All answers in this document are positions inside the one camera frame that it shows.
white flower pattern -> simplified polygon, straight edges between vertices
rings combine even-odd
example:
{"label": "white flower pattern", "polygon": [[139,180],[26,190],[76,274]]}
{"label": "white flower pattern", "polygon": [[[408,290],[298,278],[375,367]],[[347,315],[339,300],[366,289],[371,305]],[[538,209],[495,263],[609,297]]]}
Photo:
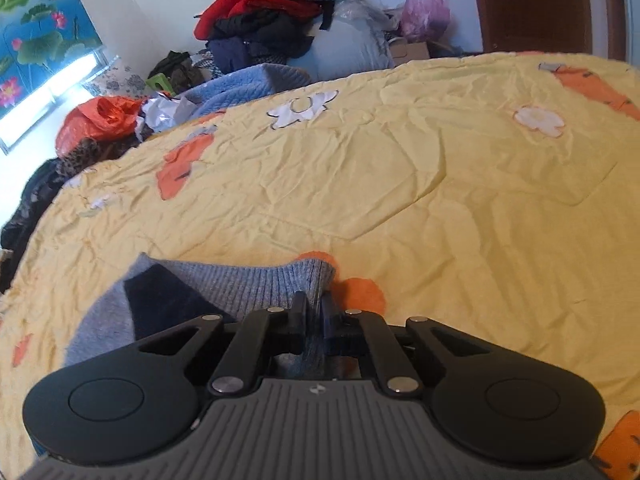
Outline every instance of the white flower pattern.
{"label": "white flower pattern", "polygon": [[286,126],[291,126],[298,121],[310,121],[312,119],[315,119],[316,117],[318,117],[318,115],[327,110],[327,107],[325,105],[328,102],[334,100],[337,95],[337,90],[312,94],[308,97],[311,101],[309,108],[307,108],[306,110],[302,110],[301,112],[296,112],[293,110],[293,100],[288,101],[283,105],[267,112],[267,115],[269,117],[278,118],[278,120],[275,121],[271,125],[271,127],[273,129],[285,128]]}
{"label": "white flower pattern", "polygon": [[513,118],[533,131],[539,130],[549,137],[557,139],[562,135],[558,128],[564,127],[564,121],[555,112],[538,106],[523,106]]}

pink plastic bag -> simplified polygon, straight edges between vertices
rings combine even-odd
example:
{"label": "pink plastic bag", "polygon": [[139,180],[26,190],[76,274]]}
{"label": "pink plastic bag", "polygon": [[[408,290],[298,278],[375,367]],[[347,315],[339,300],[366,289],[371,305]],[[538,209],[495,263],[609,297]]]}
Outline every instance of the pink plastic bag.
{"label": "pink plastic bag", "polygon": [[449,27],[451,11],[444,0],[406,0],[400,21],[408,41],[438,41]]}

orange plastic bag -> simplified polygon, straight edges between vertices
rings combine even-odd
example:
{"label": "orange plastic bag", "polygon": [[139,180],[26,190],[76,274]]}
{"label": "orange plastic bag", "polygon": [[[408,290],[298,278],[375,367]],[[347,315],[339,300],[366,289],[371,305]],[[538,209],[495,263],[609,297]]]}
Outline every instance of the orange plastic bag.
{"label": "orange plastic bag", "polygon": [[71,110],[56,137],[56,153],[66,156],[82,139],[117,140],[132,134],[143,100],[96,97]]}

bed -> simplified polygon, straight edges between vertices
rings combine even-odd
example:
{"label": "bed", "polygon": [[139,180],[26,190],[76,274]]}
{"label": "bed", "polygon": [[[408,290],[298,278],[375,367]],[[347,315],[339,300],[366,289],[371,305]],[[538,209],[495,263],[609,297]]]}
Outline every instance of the bed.
{"label": "bed", "polygon": [[[577,91],[541,64],[610,88]],[[623,101],[601,98],[611,89]],[[13,479],[33,462],[24,397],[141,253],[325,259],[342,306],[428,316],[582,375],[606,433],[640,407],[632,102],[639,73],[591,56],[411,62],[230,108],[85,171],[0,300],[0,468]],[[165,155],[203,128],[213,142],[163,200]]]}

green plastic stool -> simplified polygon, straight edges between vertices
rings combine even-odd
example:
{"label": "green plastic stool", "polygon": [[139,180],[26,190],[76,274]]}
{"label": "green plastic stool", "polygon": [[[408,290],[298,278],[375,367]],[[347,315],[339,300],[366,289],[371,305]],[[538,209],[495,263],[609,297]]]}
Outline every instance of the green plastic stool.
{"label": "green plastic stool", "polygon": [[171,97],[175,97],[174,87],[171,86],[167,77],[162,73],[147,79],[146,84],[153,90],[164,90],[165,92],[169,92]]}

